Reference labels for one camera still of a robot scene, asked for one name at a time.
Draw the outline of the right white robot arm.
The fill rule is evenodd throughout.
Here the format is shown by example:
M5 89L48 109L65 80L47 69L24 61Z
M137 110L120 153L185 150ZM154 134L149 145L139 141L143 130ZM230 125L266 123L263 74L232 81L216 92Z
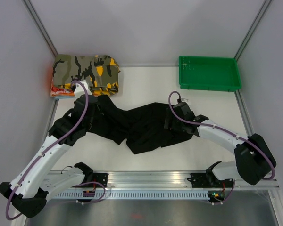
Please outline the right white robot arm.
M206 169L205 179L210 186L228 179L242 179L256 185L275 176L276 161L259 134L247 136L225 129L204 115L195 115L185 102L167 108L165 128L207 139L234 155L233 161L217 161Z

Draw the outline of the black trousers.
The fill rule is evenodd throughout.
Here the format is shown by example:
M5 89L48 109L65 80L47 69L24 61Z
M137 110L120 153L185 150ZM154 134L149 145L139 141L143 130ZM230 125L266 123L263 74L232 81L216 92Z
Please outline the black trousers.
M169 106L150 103L131 110L117 108L109 96L97 97L98 110L88 132L121 144L124 140L133 154L176 145L192 138L184 131L165 129Z

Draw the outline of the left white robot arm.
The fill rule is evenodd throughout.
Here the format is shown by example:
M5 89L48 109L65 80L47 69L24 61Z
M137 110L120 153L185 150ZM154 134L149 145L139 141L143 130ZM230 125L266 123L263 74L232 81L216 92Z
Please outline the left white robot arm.
M44 143L26 168L11 182L0 184L0 193L21 214L32 218L57 194L71 187L88 187L93 182L93 170L79 162L51 180L46 176L56 162L91 129L99 110L97 98L83 95L74 107L56 120Z

